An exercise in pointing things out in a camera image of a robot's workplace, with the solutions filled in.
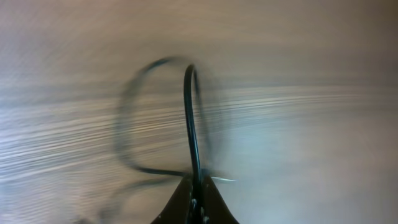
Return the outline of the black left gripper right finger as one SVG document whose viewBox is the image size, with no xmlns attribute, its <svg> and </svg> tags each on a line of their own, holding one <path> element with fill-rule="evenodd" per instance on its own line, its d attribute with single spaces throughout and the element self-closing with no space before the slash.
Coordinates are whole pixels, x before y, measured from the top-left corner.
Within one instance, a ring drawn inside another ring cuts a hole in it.
<svg viewBox="0 0 398 224">
<path fill-rule="evenodd" d="M 220 192 L 210 176 L 202 182 L 204 201 L 204 223 L 208 224 L 238 224 L 239 222 L 228 209 Z"/>
</svg>

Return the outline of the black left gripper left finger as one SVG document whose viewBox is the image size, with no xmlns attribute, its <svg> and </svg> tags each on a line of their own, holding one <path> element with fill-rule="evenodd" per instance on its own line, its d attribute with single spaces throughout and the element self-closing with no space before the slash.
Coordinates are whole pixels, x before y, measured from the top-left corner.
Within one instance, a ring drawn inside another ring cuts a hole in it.
<svg viewBox="0 0 398 224">
<path fill-rule="evenodd" d="M 178 184 L 164 209 L 151 224 L 187 224 L 190 221 L 192 177 L 186 175 Z"/>
</svg>

